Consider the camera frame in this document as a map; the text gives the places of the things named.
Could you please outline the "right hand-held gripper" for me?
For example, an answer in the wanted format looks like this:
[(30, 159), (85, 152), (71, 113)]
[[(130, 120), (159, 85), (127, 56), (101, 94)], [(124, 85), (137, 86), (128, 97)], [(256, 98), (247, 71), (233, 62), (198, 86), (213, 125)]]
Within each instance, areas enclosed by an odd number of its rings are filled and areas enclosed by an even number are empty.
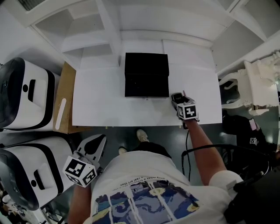
[(171, 96), (171, 103), (180, 120), (194, 119), (199, 121), (196, 102), (193, 99), (184, 96), (182, 93), (174, 93)]

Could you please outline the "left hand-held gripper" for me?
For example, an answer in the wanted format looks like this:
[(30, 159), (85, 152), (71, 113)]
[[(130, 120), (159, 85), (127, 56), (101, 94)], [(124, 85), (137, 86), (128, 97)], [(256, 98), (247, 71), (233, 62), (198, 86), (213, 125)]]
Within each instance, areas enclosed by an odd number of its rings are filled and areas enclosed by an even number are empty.
[(99, 160), (103, 156), (105, 141), (104, 134), (88, 137), (68, 156), (63, 173), (71, 182), (87, 187), (98, 176), (101, 170)]

